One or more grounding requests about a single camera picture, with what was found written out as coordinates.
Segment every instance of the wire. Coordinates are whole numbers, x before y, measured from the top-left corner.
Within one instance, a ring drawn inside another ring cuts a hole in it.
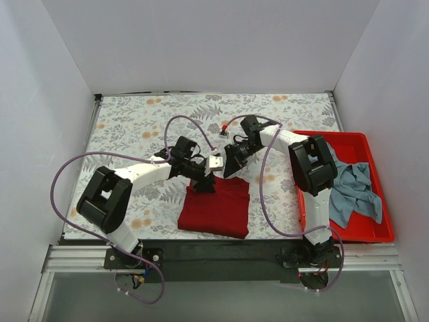
[[[245,114],[245,115],[239,115],[239,116],[233,117],[232,119],[229,120],[229,122],[226,124],[225,127],[228,127],[229,124],[231,124],[236,119],[239,119],[241,117],[247,117],[247,116],[250,116],[250,115],[252,115],[252,114]],[[319,292],[319,291],[328,290],[328,289],[330,289],[337,282],[337,280],[339,279],[339,277],[341,275],[341,272],[343,270],[344,255],[345,255],[343,241],[342,241],[339,233],[334,228],[332,228],[332,227],[321,225],[321,226],[313,227],[312,229],[309,229],[307,231],[303,231],[302,233],[284,233],[284,232],[280,231],[276,226],[274,226],[274,224],[271,222],[271,220],[269,219],[268,214],[267,214],[267,207],[265,206],[265,199],[264,199],[264,196],[263,196],[263,171],[265,170],[265,163],[267,162],[269,151],[273,147],[275,139],[278,137],[278,135],[279,135],[279,133],[280,133],[280,131],[282,129],[283,124],[281,124],[280,122],[275,121],[273,119],[270,119],[268,117],[265,117],[265,116],[256,115],[256,117],[261,118],[261,119],[266,119],[268,121],[272,121],[272,122],[274,122],[274,123],[276,123],[276,124],[279,125],[278,130],[274,134],[274,137],[272,138],[271,142],[269,143],[269,145],[267,147],[267,150],[265,151],[265,154],[264,154],[263,160],[262,160],[262,165],[261,165],[261,172],[260,172],[260,175],[259,175],[259,198],[261,200],[261,207],[262,207],[263,216],[265,217],[265,220],[267,221],[268,225],[276,233],[278,233],[279,235],[282,235],[284,237],[301,237],[301,236],[306,235],[307,233],[311,233],[311,232],[319,230],[319,229],[329,229],[329,230],[331,230],[336,235],[336,238],[338,239],[338,241],[340,243],[340,247],[341,247],[341,263],[340,263],[340,268],[339,268],[336,276],[332,280],[332,282],[327,287],[325,287],[322,290],[312,290],[312,291]]]
[[[327,260],[326,261],[326,268],[324,269],[323,274],[328,272],[328,268],[329,268],[329,261]]]
[[[195,154],[200,154],[200,153],[201,153],[201,148],[200,148],[200,146],[198,145],[198,143],[196,144],[196,146],[198,146],[198,153],[195,153]]]
[[[245,136],[240,136],[240,135],[238,135],[238,134],[235,134],[235,135],[233,136],[233,140],[234,140],[234,143],[236,143],[236,144],[240,144],[241,142],[243,142],[243,141],[237,141],[236,137],[238,137],[238,138],[242,138],[243,140],[247,140],[247,138],[246,138]]]
[[[60,210],[57,208],[57,206],[55,204],[55,198],[54,198],[54,195],[55,195],[55,186],[56,186],[56,183],[58,181],[58,178],[60,177],[60,175],[64,171],[64,169],[69,164],[71,164],[72,162],[76,161],[77,159],[84,158],[85,156],[92,156],[92,155],[95,155],[95,154],[104,155],[104,156],[114,156],[114,157],[118,157],[118,158],[124,158],[124,159],[128,159],[128,160],[137,161],[137,162],[143,162],[143,163],[148,163],[148,164],[151,164],[151,163],[161,164],[161,163],[166,163],[166,162],[170,161],[171,160],[171,153],[170,153],[170,149],[168,148],[168,143],[167,143],[167,132],[168,132],[168,128],[169,128],[171,122],[173,120],[177,119],[177,118],[184,118],[184,119],[187,119],[187,120],[191,121],[192,123],[194,123],[197,126],[197,128],[201,131],[202,136],[204,136],[204,138],[205,138],[208,146],[210,146],[211,150],[216,150],[216,148],[210,143],[210,140],[208,139],[208,137],[205,134],[204,130],[200,127],[199,124],[197,124],[197,122],[195,122],[193,119],[191,119],[188,116],[185,116],[185,115],[176,115],[176,116],[172,117],[167,122],[166,128],[164,130],[164,145],[166,147],[166,151],[167,151],[167,155],[168,155],[168,157],[167,157],[166,160],[160,160],[160,161],[144,160],[144,159],[141,159],[141,158],[136,158],[136,157],[133,157],[133,156],[126,156],[126,155],[123,155],[123,154],[118,154],[118,153],[113,153],[113,152],[98,151],[98,152],[86,152],[86,153],[82,153],[82,154],[79,154],[78,156],[74,156],[73,158],[71,158],[68,161],[66,161],[60,167],[60,169],[57,171],[57,173],[55,174],[54,179],[52,180],[52,184],[51,184],[50,202],[51,202],[51,206],[52,206],[52,209],[54,210],[55,214],[61,220],[63,220],[65,223],[67,223],[69,226],[71,226],[71,227],[73,227],[75,229],[78,229],[80,231],[83,231],[84,233],[92,235],[92,236],[94,236],[96,238],[99,238],[99,239],[103,240],[105,243],[107,243],[107,245],[111,245],[111,242],[107,238],[105,238],[105,237],[103,237],[103,236],[101,236],[101,235],[99,235],[99,234],[97,234],[97,233],[95,233],[93,231],[89,231],[89,230],[87,230],[87,229],[85,229],[85,228],[83,228],[83,227],[81,227],[81,226],[79,226],[79,225],[71,222],[63,214],[61,214]],[[135,294],[133,292],[129,292],[128,290],[126,290],[124,288],[118,287],[118,290],[124,292],[125,294],[128,294],[129,296],[131,296],[131,297],[133,297],[133,298],[135,298],[135,299],[137,299],[137,300],[139,300],[139,301],[141,301],[143,303],[146,303],[146,304],[155,304],[155,303],[157,303],[162,298],[162,296],[164,295],[165,283],[166,283],[164,275],[162,274],[161,270],[155,264],[153,264],[152,262],[150,262],[149,260],[146,260],[146,259],[144,259],[142,257],[139,257],[139,256],[136,256],[134,254],[131,254],[131,253],[127,252],[126,250],[124,250],[123,248],[119,247],[118,245],[111,245],[111,246],[114,247],[114,248],[116,248],[117,250],[119,250],[121,253],[123,253],[125,255],[128,255],[131,258],[134,258],[136,260],[139,260],[141,262],[146,263],[146,265],[148,265],[148,266],[151,266],[160,275],[160,278],[161,278],[161,291],[160,291],[160,294],[154,300],[144,299],[143,297],[139,296],[138,294]]]

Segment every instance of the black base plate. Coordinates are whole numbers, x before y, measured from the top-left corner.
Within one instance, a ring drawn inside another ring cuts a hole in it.
[[[159,269],[162,268],[162,262],[164,259],[164,251],[161,248],[144,248],[143,249],[143,258],[145,260],[149,260],[150,262],[152,262],[153,264],[155,264]],[[157,255],[158,256],[158,260],[154,261],[154,256]],[[134,270],[141,270],[145,268],[145,264],[141,263],[138,266],[127,266],[124,265],[124,263],[121,261],[120,258],[118,258],[113,249],[109,248],[106,251],[106,256],[105,256],[105,264],[103,266],[105,269],[107,270],[130,270],[132,271]]]
[[[305,263],[282,263],[281,251],[295,249],[302,240],[143,240],[143,256],[153,261],[160,259],[162,273],[169,282],[245,281],[274,280],[283,283],[299,283],[298,268],[309,267]],[[339,267],[340,258],[333,252],[330,267]],[[105,268],[129,269],[116,258],[110,260],[112,250],[107,250]],[[155,272],[149,272],[145,282],[160,282]]]

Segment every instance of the red plastic tray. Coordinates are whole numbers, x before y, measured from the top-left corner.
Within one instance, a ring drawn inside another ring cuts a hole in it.
[[[320,134],[334,148],[339,160],[346,163],[368,162],[371,173],[372,191],[381,198],[383,205],[383,219],[380,224],[373,219],[353,212],[346,229],[339,227],[332,220],[330,225],[335,228],[341,239],[354,242],[388,243],[395,239],[391,225],[389,211],[384,199],[381,183],[375,169],[374,160],[369,149],[367,138],[362,133],[351,132],[321,132],[321,131],[294,131],[305,136]],[[301,216],[301,228],[306,226],[306,210],[304,197],[298,189],[298,204]]]

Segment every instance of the glass panel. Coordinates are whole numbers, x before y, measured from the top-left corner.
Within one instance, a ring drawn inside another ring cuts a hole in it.
[[[125,283],[130,287],[131,277],[119,278]],[[170,282],[163,299],[148,306],[117,292],[114,274],[57,273],[43,321],[404,321],[389,272],[343,272],[319,296],[280,285]],[[154,298],[159,289],[144,284],[137,292]]]

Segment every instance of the floral tablecloth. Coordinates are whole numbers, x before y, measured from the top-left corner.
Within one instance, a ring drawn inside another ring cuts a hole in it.
[[[285,95],[205,95],[171,94],[160,96],[104,97],[88,151],[111,151],[142,158],[150,157],[164,147],[164,126],[169,118],[183,114],[195,119],[211,142],[223,151],[228,141],[218,137],[220,126],[236,115],[255,113],[276,119],[285,129],[338,131],[334,111],[327,94]],[[239,122],[229,130],[240,134]],[[204,138],[196,126],[185,119],[174,120],[168,132],[173,144],[179,136],[195,140],[202,154],[208,155]],[[280,238],[265,222],[259,200],[259,171],[265,150],[258,152],[247,167],[237,173],[250,182],[249,239]],[[68,218],[86,229],[97,231],[76,212],[76,203],[94,170],[105,165],[122,168],[134,162],[106,156],[91,156],[84,160],[74,191]],[[298,201],[290,162],[283,154],[270,152],[264,176],[264,195],[273,224],[282,231],[300,231]],[[137,191],[128,206],[126,222],[141,239],[221,239],[209,233],[194,233],[177,228],[183,207],[187,178],[173,178]],[[89,239],[68,225],[65,239]]]

